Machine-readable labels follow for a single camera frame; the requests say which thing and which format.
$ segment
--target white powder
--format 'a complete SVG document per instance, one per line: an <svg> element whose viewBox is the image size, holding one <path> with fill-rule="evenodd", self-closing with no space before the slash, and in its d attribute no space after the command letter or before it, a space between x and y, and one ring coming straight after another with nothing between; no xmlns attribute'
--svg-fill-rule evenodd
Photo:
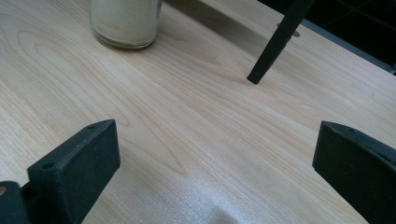
<svg viewBox="0 0 396 224"><path fill-rule="evenodd" d="M162 1L92 0L93 30L107 42L129 46L147 45L157 34Z"/></svg>

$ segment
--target glass jar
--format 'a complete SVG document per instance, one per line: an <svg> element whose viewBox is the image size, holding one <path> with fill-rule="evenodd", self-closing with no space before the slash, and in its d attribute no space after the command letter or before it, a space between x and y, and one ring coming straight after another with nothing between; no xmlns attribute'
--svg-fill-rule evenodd
<svg viewBox="0 0 396 224"><path fill-rule="evenodd" d="M123 49L142 49L155 38L163 0L91 0L94 34Z"/></svg>

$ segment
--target light wood grain surface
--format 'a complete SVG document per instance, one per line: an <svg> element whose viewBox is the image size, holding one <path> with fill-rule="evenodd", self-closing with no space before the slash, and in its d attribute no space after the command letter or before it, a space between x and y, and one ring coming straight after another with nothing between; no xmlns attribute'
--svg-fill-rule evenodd
<svg viewBox="0 0 396 224"><path fill-rule="evenodd" d="M282 19L255 0L165 1L139 51L99 43L89 8L0 1L1 180L115 119L121 168L84 223L365 222L311 164L322 120L396 147L394 76L300 26L251 84Z"/></svg>

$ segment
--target screw hole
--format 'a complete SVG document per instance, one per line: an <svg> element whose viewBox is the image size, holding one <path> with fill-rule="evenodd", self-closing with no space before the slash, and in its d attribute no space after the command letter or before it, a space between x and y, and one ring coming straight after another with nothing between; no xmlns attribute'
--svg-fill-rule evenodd
<svg viewBox="0 0 396 224"><path fill-rule="evenodd" d="M4 193L6 193L7 188L4 186L0 186L0 196L2 196Z"/></svg>
<svg viewBox="0 0 396 224"><path fill-rule="evenodd" d="M53 162L46 163L46 164L43 165L43 169L49 169L49 168L53 167L53 165L54 165Z"/></svg>

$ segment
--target table surface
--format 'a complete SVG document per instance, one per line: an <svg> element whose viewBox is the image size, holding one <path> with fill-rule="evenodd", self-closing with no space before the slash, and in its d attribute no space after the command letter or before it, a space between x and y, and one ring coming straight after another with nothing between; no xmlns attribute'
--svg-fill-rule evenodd
<svg viewBox="0 0 396 224"><path fill-rule="evenodd" d="M121 168L84 223L365 222L312 168L318 129L396 147L396 77L300 26L251 84L282 19L255 0L165 1L139 51L99 43L89 8L0 1L1 180L115 119Z"/></svg>

